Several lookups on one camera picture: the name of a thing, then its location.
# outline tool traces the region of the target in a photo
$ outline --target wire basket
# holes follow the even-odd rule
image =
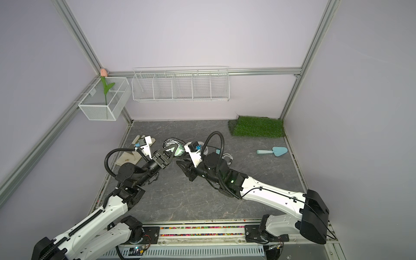
[[[230,99],[228,67],[157,67],[133,70],[133,99],[138,102]]]
[[[107,84],[115,83],[104,95],[104,86],[98,80],[78,104],[89,120],[116,121],[131,95],[127,78],[106,77]]]

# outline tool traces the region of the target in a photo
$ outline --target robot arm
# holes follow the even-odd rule
[[[121,184],[120,187],[114,189],[101,207],[71,229],[52,240],[46,237],[41,239],[35,245],[32,260],[92,260],[126,241],[140,242],[144,235],[142,223],[131,216],[124,218],[104,234],[97,235],[140,201],[145,193],[141,186],[171,163],[173,156],[168,157],[165,151],[169,149],[175,151],[177,147],[178,145],[174,144],[155,152],[153,159],[146,159],[147,163],[143,167],[125,163],[120,167],[117,175],[109,170],[108,158],[115,152],[137,151],[137,148],[112,150],[106,157],[105,167],[109,174]],[[146,148],[140,152],[150,153],[146,151]]]
[[[185,151],[189,153],[191,161],[176,161],[190,181],[200,176],[208,182],[220,185],[218,191],[226,196],[257,201],[290,215],[288,218],[263,216],[260,225],[263,228],[260,232],[265,237],[300,233],[312,242],[326,243],[329,210],[317,192],[286,191],[261,183],[244,173],[230,169],[217,153],[208,154],[203,158],[201,150],[203,148],[199,147],[197,142],[189,142],[185,144]]]

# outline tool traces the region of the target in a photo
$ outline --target metal rail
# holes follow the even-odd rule
[[[125,130],[125,132],[123,134],[123,137],[121,138],[121,142],[119,144],[119,148],[123,148],[124,145],[126,144],[127,137],[129,136],[130,130],[131,130],[131,128],[132,128],[133,125],[134,125],[134,122],[132,124],[128,124],[127,125],[126,130]],[[120,155],[121,155],[121,152],[118,152],[115,155],[113,155],[113,159],[111,160],[111,163],[109,165],[110,166],[110,169],[113,172],[114,172],[114,168],[116,166],[116,161],[120,157]],[[91,213],[93,213],[98,208],[98,206],[101,205],[101,203],[103,201],[103,197],[105,196],[105,192],[107,190],[108,184],[111,181],[111,178],[112,177],[109,174],[107,174],[105,176],[104,181],[103,181],[103,183],[102,183],[102,185],[101,185],[101,187],[100,187],[100,189],[99,189],[99,191],[97,193],[97,196],[96,196],[96,198],[94,200],[94,203],[92,204],[91,209],[88,212],[88,215],[91,214]]]
[[[287,98],[287,101],[285,103],[285,107],[283,108],[283,111],[280,115],[281,119],[285,119],[287,116],[287,113],[290,109],[290,106],[292,105],[293,100],[296,97],[296,93],[303,81],[304,75],[306,74],[307,70],[309,69],[310,65],[312,64],[312,60],[315,57],[319,45],[321,44],[322,39],[324,38],[328,27],[332,21],[332,18],[335,15],[335,12],[339,6],[339,3],[341,0],[329,0],[328,4],[325,8],[324,14],[321,18],[321,21],[319,23],[318,29],[315,33],[315,36],[312,40],[312,43],[308,49],[308,52],[306,54],[306,57],[302,63],[302,71],[297,75],[297,79],[295,81],[295,84],[293,85],[292,90],[290,91],[289,97]]]
[[[99,78],[93,79],[82,93],[88,93],[92,87],[99,81]],[[6,203],[13,192],[23,182],[33,167],[39,162],[42,156],[47,152],[59,135],[65,130],[67,125],[72,121],[78,112],[78,103],[84,97],[80,94],[78,98],[71,103],[60,118],[48,129],[46,134],[33,146],[33,148],[24,156],[19,164],[9,173],[0,185],[0,208]]]
[[[65,0],[51,1],[56,7],[56,10],[61,16],[62,21],[68,28],[69,32],[72,34],[75,41],[78,43],[78,46],[81,48],[81,51],[84,53],[85,57],[91,64],[92,68],[97,73],[97,75],[99,75],[100,69],[102,68],[101,63],[95,55],[92,47],[89,45],[87,38],[85,37],[84,33],[81,30],[81,27],[77,23],[77,20],[72,14],[67,2]],[[133,122],[126,108],[123,108],[123,110],[121,111],[121,115],[124,117],[127,124],[131,124]]]
[[[164,73],[166,70],[146,70],[146,73]],[[169,70],[170,73],[184,73],[189,74],[192,72],[216,72],[217,70],[200,69],[200,70]],[[248,69],[228,69],[228,75],[230,76],[253,76],[253,75],[287,75],[287,74],[300,74],[302,71],[298,67],[282,67],[282,68],[248,68]],[[109,72],[110,77],[127,77],[133,78],[135,72],[133,71],[118,71]]]

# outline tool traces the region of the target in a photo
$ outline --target floor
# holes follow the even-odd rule
[[[211,132],[220,131],[225,138],[224,152],[234,157],[230,168],[272,186],[303,192],[288,153],[280,157],[256,154],[257,149],[270,150],[274,146],[286,146],[283,138],[231,136],[227,123],[227,120],[135,122],[126,143],[131,143],[137,135],[150,135],[156,139],[152,146],[154,152],[162,148],[163,140],[168,137],[184,141],[205,141]],[[218,147],[218,136],[214,136],[209,144]],[[106,193],[111,192],[116,184],[112,178]],[[146,190],[143,198],[126,214],[143,223],[170,220],[258,219],[264,214],[283,214],[258,202],[226,197],[200,177],[190,182],[174,162],[160,171],[157,181],[143,188]]]

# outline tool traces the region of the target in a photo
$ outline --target black cable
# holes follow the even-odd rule
[[[123,257],[123,255],[121,254],[121,252],[120,252],[120,249],[119,249],[119,246],[118,245],[116,245],[116,251],[117,251],[117,255],[119,256],[119,258],[121,259],[121,260],[126,260],[124,257]]]
[[[227,185],[225,184],[225,182],[224,182],[224,180],[223,180],[223,177],[222,177],[222,176],[221,176],[221,174],[220,174],[220,163],[221,163],[221,160],[222,160],[222,158],[223,158],[224,146],[225,146],[224,136],[223,136],[223,134],[222,134],[221,132],[219,132],[219,131],[214,131],[214,132],[212,132],[211,134],[209,134],[209,136],[208,136],[208,137],[207,137],[207,139],[205,140],[204,146],[202,146],[202,148],[201,148],[201,158],[202,158],[202,160],[204,160],[204,159],[205,159],[204,150],[205,150],[205,148],[207,147],[208,142],[211,140],[211,138],[212,138],[214,135],[218,135],[218,136],[220,137],[220,140],[221,140],[221,149],[220,149],[220,154],[219,154],[219,156],[218,156],[217,165],[216,165],[216,167],[215,167],[215,175],[217,176],[217,178],[218,178],[218,180],[219,180],[219,183],[220,183],[220,186],[221,186],[221,188],[223,188],[223,190],[227,191],[227,192],[228,192],[229,194],[231,194],[233,197],[235,197],[235,198],[237,198],[237,199],[240,199],[240,197],[239,197],[238,195],[236,195],[234,192],[232,192],[232,191],[230,190],[230,188],[229,188],[229,187],[227,187]]]
[[[113,196],[113,193],[110,193],[109,195],[107,195],[107,197],[105,197],[103,201],[103,205],[102,205],[104,210],[105,210],[105,207],[107,207],[108,200],[110,199],[111,196]]]
[[[142,157],[143,157],[143,159],[148,163],[148,162],[150,162],[150,160],[144,155],[144,153],[143,153],[143,151],[140,149],[140,147],[138,147],[137,148],[137,150],[135,150],[136,152],[138,152]]]
[[[213,187],[214,189],[216,189],[216,190],[218,190],[218,188],[217,187],[215,187],[208,179],[206,179],[207,180],[207,182],[209,183],[209,185],[211,185],[211,187]]]
[[[232,171],[228,171],[228,174],[227,174],[227,176],[225,177],[225,181],[228,181],[228,178],[231,176],[231,174],[232,174]]]
[[[289,199],[291,199],[291,200],[295,200],[295,201],[299,201],[299,202],[301,202],[301,203],[303,203],[303,204],[305,204],[306,206],[308,206],[311,210],[312,210],[312,212],[318,217],[318,219],[322,222],[322,224],[324,224],[326,227],[327,227],[327,230],[331,233],[331,235],[333,235],[334,237],[330,237],[330,238],[332,238],[332,239],[335,239],[335,240],[338,240],[337,239],[337,237],[335,236],[335,234],[334,233],[332,233],[332,231],[331,230],[329,230],[329,228],[328,228],[328,225],[327,224],[325,224],[325,222],[319,217],[319,215],[318,215],[318,213],[316,213],[316,211],[311,207],[311,206],[309,206],[308,204],[306,204],[305,202],[303,202],[303,201],[300,201],[300,200],[298,200],[298,199],[296,199],[296,198],[293,198],[293,197],[290,197],[290,196],[287,196],[287,195],[285,195],[285,194],[281,194],[281,193],[278,193],[278,192],[276,192],[276,191],[272,191],[272,190],[269,190],[269,189],[266,189],[266,188],[263,188],[263,187],[256,187],[256,188],[252,188],[252,189],[250,189],[248,192],[246,192],[243,196],[241,196],[241,198],[243,198],[244,196],[246,196],[247,195],[247,193],[249,193],[250,191],[252,191],[252,190],[260,190],[260,189],[262,189],[262,190],[265,190],[265,191],[271,191],[271,192],[273,192],[273,193],[276,193],[276,194],[279,194],[279,195],[281,195],[281,196],[284,196],[284,197],[286,197],[286,198],[289,198]]]
[[[256,242],[257,244],[261,244],[261,245],[266,245],[266,244],[268,244],[268,243],[270,243],[269,241],[267,241],[267,242],[264,242],[264,243],[262,243],[262,242]]]
[[[212,147],[212,148],[215,148],[215,149],[219,150],[219,148],[215,147],[215,146],[207,145],[207,147]]]
[[[131,148],[117,148],[117,149],[114,149],[114,150],[112,150],[112,151],[110,151],[106,156],[105,156],[105,159],[104,159],[104,168],[105,168],[105,170],[108,172],[108,174],[109,175],[111,175],[111,177],[113,177],[113,178],[115,178],[116,177],[116,174],[114,174],[114,172],[110,169],[110,167],[108,166],[108,159],[110,159],[110,156],[113,154],[113,153],[116,153],[116,152],[121,152],[121,151],[128,151],[128,152],[133,152],[133,151],[135,151],[135,149],[131,149]]]
[[[59,240],[56,244],[54,244],[51,248],[49,248],[49,250],[46,251],[46,253],[43,254],[43,256],[39,260],[45,260],[45,259],[49,258],[49,256],[55,251],[55,249],[57,249],[58,246],[60,246],[66,240],[68,240],[67,237],[61,238],[61,240]]]
[[[68,235],[71,237],[73,234],[75,234],[78,230],[80,230],[81,228],[83,228],[86,224],[90,223],[93,219],[95,219],[99,214],[101,214],[101,212],[103,212],[102,209],[100,209],[99,211],[97,211],[94,215],[92,215],[91,217],[89,217],[86,221],[82,222],[81,224],[79,224],[76,228],[74,228],[73,231],[71,231]]]

